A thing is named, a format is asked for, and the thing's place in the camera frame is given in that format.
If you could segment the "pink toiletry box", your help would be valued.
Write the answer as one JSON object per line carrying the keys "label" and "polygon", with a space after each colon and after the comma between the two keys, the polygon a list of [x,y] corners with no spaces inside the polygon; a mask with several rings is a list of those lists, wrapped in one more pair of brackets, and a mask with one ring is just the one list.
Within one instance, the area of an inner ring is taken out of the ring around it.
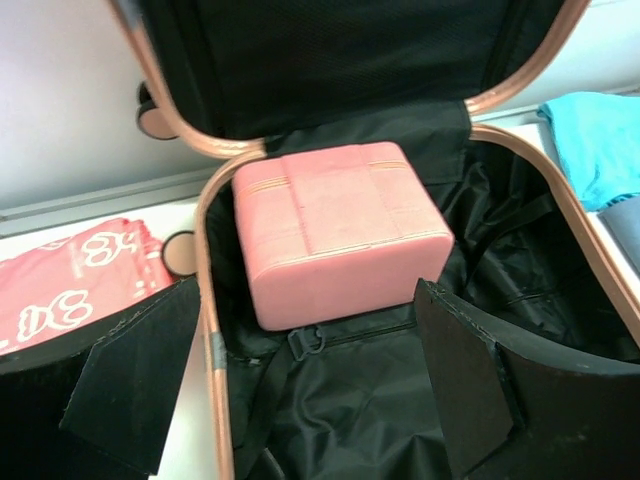
{"label": "pink toiletry box", "polygon": [[288,330],[408,303],[454,246],[447,222],[391,142],[249,163],[232,180],[258,323]]}

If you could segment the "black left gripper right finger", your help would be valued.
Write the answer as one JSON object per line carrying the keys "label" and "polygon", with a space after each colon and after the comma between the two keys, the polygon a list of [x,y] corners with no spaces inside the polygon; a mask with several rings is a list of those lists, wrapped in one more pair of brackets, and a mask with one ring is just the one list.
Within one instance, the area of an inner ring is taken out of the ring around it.
{"label": "black left gripper right finger", "polygon": [[415,313],[456,479],[635,479],[639,368],[420,281]]}

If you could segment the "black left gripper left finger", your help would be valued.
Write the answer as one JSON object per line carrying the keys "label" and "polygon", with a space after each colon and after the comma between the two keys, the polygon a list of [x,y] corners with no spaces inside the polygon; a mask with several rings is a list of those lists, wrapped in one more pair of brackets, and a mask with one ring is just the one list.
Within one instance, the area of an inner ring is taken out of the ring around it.
{"label": "black left gripper left finger", "polygon": [[1,357],[4,479],[159,470],[200,309],[195,278]]}

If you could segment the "coral patterned garment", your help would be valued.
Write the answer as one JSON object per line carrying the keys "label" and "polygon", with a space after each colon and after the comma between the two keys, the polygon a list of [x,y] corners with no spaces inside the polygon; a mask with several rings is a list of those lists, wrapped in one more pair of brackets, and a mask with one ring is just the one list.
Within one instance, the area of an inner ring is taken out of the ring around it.
{"label": "coral patterned garment", "polygon": [[51,340],[167,288],[162,243],[116,218],[1,263],[1,353]]}

